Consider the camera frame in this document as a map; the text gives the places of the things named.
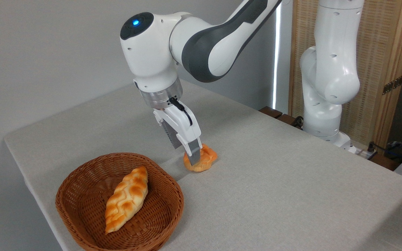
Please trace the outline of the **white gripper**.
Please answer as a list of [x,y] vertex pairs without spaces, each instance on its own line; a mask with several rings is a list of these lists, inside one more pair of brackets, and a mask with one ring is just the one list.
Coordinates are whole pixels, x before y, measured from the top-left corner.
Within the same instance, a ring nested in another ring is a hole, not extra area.
[[201,130],[191,109],[183,102],[174,102],[163,109],[154,109],[155,118],[163,127],[174,149],[184,146],[191,166],[200,161]]

